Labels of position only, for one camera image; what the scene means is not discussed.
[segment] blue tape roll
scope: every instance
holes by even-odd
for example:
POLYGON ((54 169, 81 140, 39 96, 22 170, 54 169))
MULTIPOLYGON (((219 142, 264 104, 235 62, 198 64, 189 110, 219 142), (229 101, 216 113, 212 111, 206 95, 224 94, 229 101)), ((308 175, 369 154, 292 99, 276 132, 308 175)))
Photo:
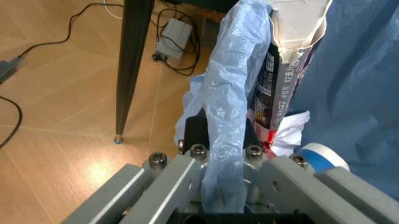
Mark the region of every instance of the blue tape roll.
POLYGON ((343 167, 350 171, 348 164, 343 158, 332 149, 319 143, 305 145, 298 154, 305 157, 316 172, 334 167, 343 167))
POLYGON ((301 149, 298 154, 305 157, 316 172, 335 167, 330 161, 314 151, 301 149))

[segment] black cable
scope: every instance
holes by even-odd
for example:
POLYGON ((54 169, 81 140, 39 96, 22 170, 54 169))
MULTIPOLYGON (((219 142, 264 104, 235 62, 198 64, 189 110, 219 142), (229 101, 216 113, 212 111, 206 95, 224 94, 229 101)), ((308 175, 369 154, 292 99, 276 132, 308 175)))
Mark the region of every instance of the black cable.
POLYGON ((197 23, 196 23, 196 21, 194 20, 194 18, 191 17, 191 16, 189 16, 189 15, 187 15, 187 14, 185 14, 185 13, 183 13, 183 12, 181 12, 181 11, 179 11, 179 10, 177 10, 177 7, 176 7, 176 5, 175 5, 174 9, 166 8, 166 9, 163 9, 163 10, 161 10, 161 11, 159 12, 158 18, 157 18, 157 25, 156 25, 156 28, 157 28, 156 44, 159 43, 159 40, 160 40, 159 37, 165 38, 165 39, 171 41, 171 42, 172 42, 177 48, 179 48, 181 51, 183 51, 183 52, 185 52, 185 53, 189 53, 189 54, 195 54, 195 61, 194 61, 194 63, 193 63, 191 66, 189 66, 189 67, 187 67, 187 68, 177 68, 177 67, 174 67, 174 66, 170 65, 170 64, 167 62, 167 58, 162 58, 161 56, 158 56, 158 55, 156 55, 156 54, 154 54, 154 55, 152 56, 152 58, 153 58, 153 59, 156 59, 156 60, 159 60, 159 61, 162 61, 168 68, 174 70, 175 72, 177 72, 177 73, 180 74, 180 75, 183 75, 183 76, 190 76, 191 74, 193 74, 193 72, 194 72, 194 70, 195 70, 195 66, 197 65, 198 60, 200 59, 200 49, 201 49, 200 38, 199 38, 199 34, 198 34, 198 27, 197 27, 197 23), (182 48, 181 46, 179 46, 173 39, 171 39, 171 38, 169 38, 169 37, 167 37, 167 36, 162 35, 162 32, 163 32, 164 28, 166 27, 167 23, 166 23, 164 26, 159 26, 159 19, 160 19, 160 16, 161 16, 161 14, 162 14, 163 12, 165 12, 165 11, 172 11, 172 10, 175 12, 175 14, 174 14, 174 16, 173 16, 174 18, 176 17, 177 13, 182 14, 182 16, 180 16, 180 17, 178 18, 178 20, 181 21, 183 18, 188 18, 189 21, 190 21, 190 23, 191 23, 191 25, 192 25, 192 27, 193 27, 193 36, 194 36, 195 39, 193 40, 192 35, 190 36, 190 43, 191 43, 191 45, 192 45, 192 50, 191 50, 191 51, 185 50, 184 48, 182 48))
POLYGON ((2 142, 0 143, 0 149, 3 148, 3 146, 5 146, 7 144, 8 141, 10 141, 10 139, 15 135, 15 133, 18 131, 19 127, 21 126, 21 122, 22 122, 22 110, 20 108, 20 106, 18 106, 18 104, 8 98, 2 97, 0 96, 0 99, 3 99, 5 101, 8 101, 10 103, 12 103, 18 110, 18 114, 19 114, 19 118, 18 118, 18 122, 15 125, 13 131, 9 134, 9 136, 2 142))
MULTIPOLYGON (((169 2, 166 2, 166 1, 164 1, 164 0, 159 0, 159 1, 160 1, 162 4, 166 5, 167 7, 169 7, 169 8, 174 7, 175 10, 178 9, 176 5, 177 5, 177 4, 181 4, 181 2, 169 3, 169 2)), ((152 25, 154 25, 155 27, 157 27, 157 24, 156 24, 152 19, 150 19, 150 22, 152 23, 152 25)), ((164 27, 166 27, 166 25, 168 25, 168 22, 166 22, 165 25, 159 26, 159 27, 164 28, 164 27)))
POLYGON ((66 38, 62 41, 56 41, 56 42, 44 42, 44 43, 38 43, 35 45, 30 46, 28 49, 26 49, 24 52, 22 52, 19 57, 20 58, 24 58, 26 57, 26 55, 33 49, 39 46, 43 46, 43 45, 52 45, 52 44, 60 44, 60 43, 65 43, 69 40, 69 38, 71 37, 71 30, 72 30, 72 24, 75 21, 76 18, 78 18, 82 13, 84 13, 86 11, 86 9, 88 9, 89 7, 92 6, 119 6, 119 7, 123 7, 123 5, 120 4, 110 4, 110 3, 90 3, 88 4, 86 7, 84 7, 82 9, 82 11, 80 11, 79 13, 73 15, 70 17, 69 19, 69 25, 68 25, 68 35, 66 36, 66 38))

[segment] black table leg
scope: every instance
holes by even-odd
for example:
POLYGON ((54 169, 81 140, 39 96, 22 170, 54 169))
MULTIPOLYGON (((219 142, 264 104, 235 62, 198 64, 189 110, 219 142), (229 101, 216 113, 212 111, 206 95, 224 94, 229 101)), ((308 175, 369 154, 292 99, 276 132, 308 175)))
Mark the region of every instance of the black table leg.
POLYGON ((125 0, 124 3, 116 87, 117 144, 122 142, 153 7, 154 0, 125 0))

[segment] blue cloth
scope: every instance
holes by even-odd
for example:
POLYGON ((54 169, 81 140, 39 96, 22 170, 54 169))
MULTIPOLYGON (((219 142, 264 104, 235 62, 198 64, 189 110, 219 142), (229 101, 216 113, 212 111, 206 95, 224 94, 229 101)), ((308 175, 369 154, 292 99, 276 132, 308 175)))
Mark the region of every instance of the blue cloth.
POLYGON ((399 199, 399 1, 333 0, 327 31, 292 112, 302 144, 336 151, 353 173, 399 199))

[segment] white cable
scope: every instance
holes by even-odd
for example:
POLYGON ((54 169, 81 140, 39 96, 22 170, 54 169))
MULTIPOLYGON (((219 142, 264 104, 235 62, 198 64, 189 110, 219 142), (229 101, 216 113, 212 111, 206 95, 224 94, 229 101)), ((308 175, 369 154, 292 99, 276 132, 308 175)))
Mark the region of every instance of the white cable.
POLYGON ((104 5, 105 10, 108 12, 108 14, 110 14, 112 17, 116 18, 116 19, 122 19, 122 17, 119 17, 117 15, 114 15, 113 13, 111 13, 111 11, 108 9, 108 7, 106 5, 104 5))

